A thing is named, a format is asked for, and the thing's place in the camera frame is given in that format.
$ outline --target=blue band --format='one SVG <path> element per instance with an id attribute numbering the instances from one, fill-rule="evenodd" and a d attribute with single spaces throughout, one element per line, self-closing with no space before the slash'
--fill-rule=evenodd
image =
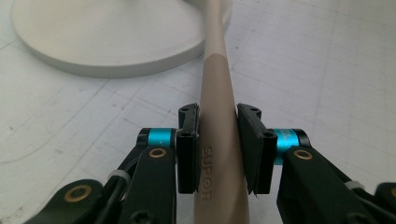
<path id="1" fill-rule="evenodd" d="M 293 129 L 273 129 L 277 135 L 277 152 L 275 165 L 282 165 L 282 155 L 290 147 L 299 146 L 297 133 Z"/>
<path id="2" fill-rule="evenodd" d="M 171 138 L 172 138 L 172 129 L 169 128 L 151 129 L 148 134 L 148 145 L 170 147 Z"/>

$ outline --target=white cutting mat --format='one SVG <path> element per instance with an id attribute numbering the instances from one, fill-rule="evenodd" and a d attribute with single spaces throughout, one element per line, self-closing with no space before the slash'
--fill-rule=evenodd
<path id="1" fill-rule="evenodd" d="M 102 182 L 143 127 L 176 127 L 199 102 L 202 58 L 161 74 L 78 77 L 33 56 L 0 0 L 0 222 L 22 223 L 81 178 Z M 396 181 L 396 2 L 234 0 L 226 34 L 236 102 L 269 128 L 302 128 L 371 193 Z M 281 223 L 270 195 L 251 196 L 252 224 Z M 191 223 L 192 196 L 178 197 Z"/>

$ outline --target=grid pattern surface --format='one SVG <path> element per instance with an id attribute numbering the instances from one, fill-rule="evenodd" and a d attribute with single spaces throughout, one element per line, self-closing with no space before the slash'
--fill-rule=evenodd
<path id="1" fill-rule="evenodd" d="M 143 127 L 176 127 L 198 103 L 203 59 L 147 77 L 77 77 L 34 57 L 0 0 L 0 223 L 22 223 L 81 178 L 102 182 Z M 234 0 L 226 33 L 236 102 L 269 128 L 301 128 L 373 193 L 396 181 L 396 1 Z M 281 223 L 276 194 L 249 197 L 252 224 Z M 178 223 L 193 198 L 178 196 Z"/>

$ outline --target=cable tie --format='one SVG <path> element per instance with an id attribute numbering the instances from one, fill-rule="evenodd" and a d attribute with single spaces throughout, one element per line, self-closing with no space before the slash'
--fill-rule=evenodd
<path id="1" fill-rule="evenodd" d="M 126 186 L 129 186 L 131 183 L 131 177 L 124 170 L 113 170 L 110 175 L 108 175 L 107 179 L 110 179 L 112 176 L 119 176 L 123 178 L 126 182 Z"/>
<path id="2" fill-rule="evenodd" d="M 348 189 L 364 189 L 363 184 L 356 180 L 350 180 L 346 182 L 345 185 Z"/>

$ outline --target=white round base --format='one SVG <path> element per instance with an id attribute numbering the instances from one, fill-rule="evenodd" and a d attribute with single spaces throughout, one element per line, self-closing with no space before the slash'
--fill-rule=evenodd
<path id="1" fill-rule="evenodd" d="M 224 21 L 231 5 L 223 0 Z M 193 0 L 15 0 L 12 20 L 38 58 L 87 77 L 159 73 L 204 49 L 204 12 Z"/>

